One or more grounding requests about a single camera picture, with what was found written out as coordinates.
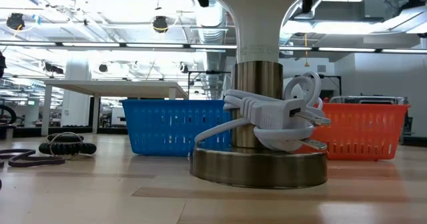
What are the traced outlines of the black background frame stand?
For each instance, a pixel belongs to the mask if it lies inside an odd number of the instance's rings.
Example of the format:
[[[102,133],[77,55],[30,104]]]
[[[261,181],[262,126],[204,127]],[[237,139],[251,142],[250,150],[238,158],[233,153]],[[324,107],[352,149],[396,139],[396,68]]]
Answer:
[[[187,72],[187,95],[202,95],[206,99],[221,99],[229,71],[208,70]]]

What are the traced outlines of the chrome metal cart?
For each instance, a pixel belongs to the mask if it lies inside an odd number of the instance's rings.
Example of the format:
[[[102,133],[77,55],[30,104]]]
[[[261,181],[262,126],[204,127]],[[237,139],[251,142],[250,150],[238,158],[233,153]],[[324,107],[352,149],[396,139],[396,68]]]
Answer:
[[[330,103],[359,103],[359,104],[387,104],[387,105],[408,105],[406,97],[391,96],[337,96],[329,100]]]

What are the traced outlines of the white background table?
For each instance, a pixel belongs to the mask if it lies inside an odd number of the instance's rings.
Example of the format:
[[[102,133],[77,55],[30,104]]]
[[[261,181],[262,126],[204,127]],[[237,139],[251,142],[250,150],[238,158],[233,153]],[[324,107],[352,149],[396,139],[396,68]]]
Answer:
[[[42,136],[49,134],[52,88],[57,87],[94,97],[92,133],[96,134],[99,121],[99,103],[102,97],[142,97],[148,99],[188,99],[189,94],[173,81],[82,81],[46,79]]]

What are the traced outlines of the dark purple rubber band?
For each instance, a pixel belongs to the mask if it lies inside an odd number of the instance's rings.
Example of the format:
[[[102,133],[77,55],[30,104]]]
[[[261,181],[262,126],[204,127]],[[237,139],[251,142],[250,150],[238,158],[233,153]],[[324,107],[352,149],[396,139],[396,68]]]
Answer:
[[[4,149],[0,150],[0,167],[8,164],[10,167],[38,167],[44,165],[61,165],[66,162],[60,157],[34,156],[34,149]]]

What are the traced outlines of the blue plastic basket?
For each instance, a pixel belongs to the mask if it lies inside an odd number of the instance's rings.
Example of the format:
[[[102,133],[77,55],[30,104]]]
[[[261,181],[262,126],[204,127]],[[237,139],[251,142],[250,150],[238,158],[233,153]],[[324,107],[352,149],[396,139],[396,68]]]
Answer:
[[[125,100],[131,150],[138,155],[185,157],[195,136],[231,120],[222,100]]]

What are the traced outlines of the brass lamp with white bulb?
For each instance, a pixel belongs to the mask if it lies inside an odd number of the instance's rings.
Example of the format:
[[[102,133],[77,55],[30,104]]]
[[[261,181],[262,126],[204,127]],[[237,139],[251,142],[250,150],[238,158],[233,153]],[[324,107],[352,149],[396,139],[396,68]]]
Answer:
[[[326,145],[311,138],[330,120],[322,110],[320,76],[284,79],[280,31],[297,0],[217,0],[236,27],[236,64],[224,95],[231,120],[195,137],[190,172],[207,181],[293,189],[327,180]]]

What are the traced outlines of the orange plastic basket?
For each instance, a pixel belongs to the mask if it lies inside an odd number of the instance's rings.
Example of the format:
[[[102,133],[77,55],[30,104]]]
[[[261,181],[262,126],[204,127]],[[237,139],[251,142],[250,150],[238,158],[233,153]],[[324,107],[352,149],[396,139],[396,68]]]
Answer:
[[[409,105],[325,103],[331,120],[318,127],[312,139],[325,143],[329,160],[377,161],[393,159]]]

